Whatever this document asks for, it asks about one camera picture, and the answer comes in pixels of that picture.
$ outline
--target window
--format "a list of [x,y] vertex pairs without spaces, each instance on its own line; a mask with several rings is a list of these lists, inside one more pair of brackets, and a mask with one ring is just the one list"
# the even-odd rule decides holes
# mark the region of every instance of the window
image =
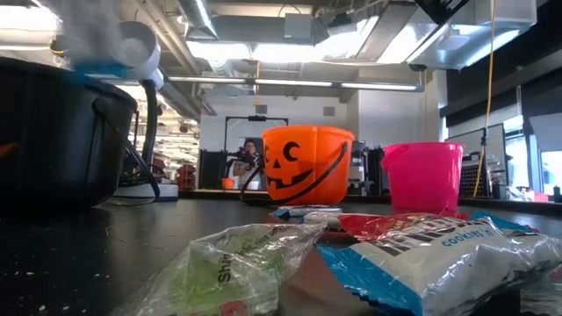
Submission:
[[527,173],[527,144],[525,136],[520,135],[506,139],[506,154],[511,158],[508,160],[509,185],[529,186],[529,174]]
[[543,193],[554,195],[554,187],[562,185],[562,151],[541,153]]

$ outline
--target person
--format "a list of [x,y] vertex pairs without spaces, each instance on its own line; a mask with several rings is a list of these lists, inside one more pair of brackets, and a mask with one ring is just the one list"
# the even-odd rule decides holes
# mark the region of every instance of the person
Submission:
[[[244,154],[247,156],[247,161],[255,161],[257,158],[256,144],[253,140],[244,141]],[[241,190],[242,186],[248,181],[248,178],[257,169],[257,164],[250,166],[247,162],[235,162],[233,169],[233,175],[238,176],[238,189]],[[257,185],[249,185],[249,190],[257,190],[261,187],[261,177],[260,175],[254,176],[252,182],[257,182]]]

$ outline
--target black table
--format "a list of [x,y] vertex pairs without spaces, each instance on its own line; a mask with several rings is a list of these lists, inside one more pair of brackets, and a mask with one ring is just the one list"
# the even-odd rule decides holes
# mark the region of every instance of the black table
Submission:
[[[346,212],[391,211],[390,205],[342,207]],[[477,210],[482,209],[460,208],[461,212]],[[555,216],[490,212],[562,238]],[[180,200],[136,207],[102,205],[48,219],[0,219],[0,314],[107,314],[189,241],[231,226],[275,222],[270,213],[271,209],[238,201]],[[374,312],[336,282],[314,250],[290,290],[282,294],[278,314]]]

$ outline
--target bucket handle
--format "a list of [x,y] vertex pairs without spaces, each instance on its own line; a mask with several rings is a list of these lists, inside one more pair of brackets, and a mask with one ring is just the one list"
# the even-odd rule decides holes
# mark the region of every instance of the bucket handle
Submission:
[[126,139],[125,137],[123,137],[121,135],[121,131],[119,130],[119,128],[117,126],[115,126],[115,124],[113,124],[112,120],[109,118],[109,115],[107,115],[105,113],[104,109],[102,109],[102,108],[105,108],[106,106],[108,106],[107,101],[105,101],[101,97],[96,99],[91,105],[92,110],[94,110],[94,112],[97,115],[102,117],[105,120],[105,122],[107,122],[109,127],[115,132],[115,134],[117,136],[119,136],[119,138],[120,138],[121,142],[123,143],[123,145],[125,146],[125,148],[129,151],[129,153],[131,153],[133,158],[139,164],[139,167],[142,170],[142,172],[145,175],[147,175],[148,182],[150,183],[150,186],[152,187],[152,190],[155,192],[155,198],[152,201],[156,200],[157,198],[160,197],[160,188],[158,187],[158,182],[156,181],[155,177],[152,175],[152,172],[150,172],[150,168],[148,167],[148,165],[144,162],[144,160],[142,160],[142,157],[139,155],[139,153],[137,153],[133,144],[131,144],[131,141],[129,141],[128,139]]
[[246,180],[246,183],[244,184],[244,186],[242,186],[242,190],[240,192],[240,200],[248,205],[262,205],[262,206],[270,206],[270,205],[283,205],[287,202],[292,201],[293,199],[296,198],[300,198],[302,196],[304,196],[305,194],[307,194],[308,192],[310,192],[311,190],[314,190],[314,188],[316,188],[322,181],[324,181],[324,179],[326,179],[330,173],[332,173],[332,171],[340,164],[340,162],[342,162],[343,157],[345,156],[345,154],[348,151],[348,142],[344,141],[342,144],[342,151],[340,152],[340,154],[337,156],[337,158],[335,159],[335,161],[330,165],[330,167],[328,169],[326,169],[326,171],[324,171],[324,173],[318,177],[318,179],[314,180],[313,183],[311,183],[308,187],[306,187],[306,189],[302,190],[301,192],[291,196],[291,197],[286,197],[284,199],[280,199],[280,200],[263,200],[260,198],[248,198],[245,199],[244,198],[244,191],[246,191],[246,189],[249,186],[249,183],[252,181],[252,179],[254,178],[254,176],[257,175],[258,172],[261,172],[263,170],[263,164],[261,163],[259,165],[258,168],[256,168],[256,170],[254,170],[254,172],[250,175],[250,177],[248,178],[248,180]]
[[383,159],[380,161],[380,166],[383,168],[384,171],[388,170],[388,163],[389,161],[397,154],[401,154],[405,152],[407,149],[404,145],[399,145],[396,149],[394,149],[390,154],[385,154]]

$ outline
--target black cable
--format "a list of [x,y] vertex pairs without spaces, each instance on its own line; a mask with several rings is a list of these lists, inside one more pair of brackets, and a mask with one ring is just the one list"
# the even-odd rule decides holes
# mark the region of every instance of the black cable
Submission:
[[[289,4],[291,7],[295,8],[296,11],[299,12],[299,14],[302,14],[302,12],[299,10],[299,8],[297,8],[296,5],[294,4]],[[283,9],[285,8],[285,6],[287,6],[287,4],[283,4],[283,6],[281,6],[281,9],[279,9],[279,13],[277,14],[277,17],[281,17],[281,12],[283,11]]]
[[151,80],[145,80],[142,88],[147,93],[147,134],[145,136],[144,145],[142,146],[142,160],[147,164],[152,164],[152,155],[155,150],[156,131],[158,130],[158,99],[156,98],[155,83]]
[[302,190],[301,192],[293,195],[292,197],[286,197],[284,199],[280,199],[280,200],[264,200],[264,199],[260,199],[260,198],[250,198],[250,199],[244,199],[244,192],[246,191],[246,189],[248,188],[249,183],[252,181],[252,179],[254,178],[254,176],[256,176],[256,174],[260,171],[262,171],[263,166],[260,165],[260,167],[256,168],[256,170],[254,170],[254,172],[252,172],[251,176],[248,178],[248,180],[246,180],[246,183],[244,184],[244,186],[242,186],[242,190],[240,192],[240,200],[248,205],[262,205],[262,206],[270,206],[270,205],[283,205],[287,202],[290,202],[296,198],[300,198],[304,195],[306,195],[308,192],[310,192],[311,190],[314,190],[314,188],[316,188],[318,186],[318,184],[320,184],[322,181],[324,181],[324,179],[326,179],[330,173],[332,173],[332,171],[337,168],[337,166],[340,164],[340,162],[342,162],[343,157],[345,157],[345,154],[348,151],[348,143],[344,142],[342,145],[342,151],[340,152],[340,155],[338,155],[338,157],[335,159],[334,163],[332,163],[332,165],[330,165],[330,167],[324,171],[324,173],[318,177],[318,179],[314,180],[314,182],[312,184],[310,184],[306,189]]
[[105,104],[106,106],[110,106],[109,104],[107,104],[107,102],[103,98],[99,98],[96,101],[94,101],[94,103],[92,105],[92,108],[93,108],[94,112],[101,115],[105,119],[105,121],[107,122],[109,127],[117,134],[117,136],[119,136],[119,138],[121,139],[121,142],[123,143],[123,145],[125,145],[125,148],[131,153],[133,158],[139,164],[139,167],[142,170],[142,172],[148,178],[148,182],[150,183],[150,186],[152,187],[152,190],[155,192],[155,198],[159,198],[160,197],[160,188],[158,187],[158,182],[156,181],[156,179],[152,175],[152,172],[150,172],[150,168],[142,160],[139,153],[136,152],[136,150],[133,147],[133,144],[131,144],[131,142],[127,138],[125,138],[123,135],[121,135],[121,131],[119,130],[118,127],[116,127],[113,124],[113,122],[109,119],[109,116],[106,115],[105,112],[100,110],[99,105],[101,103]]

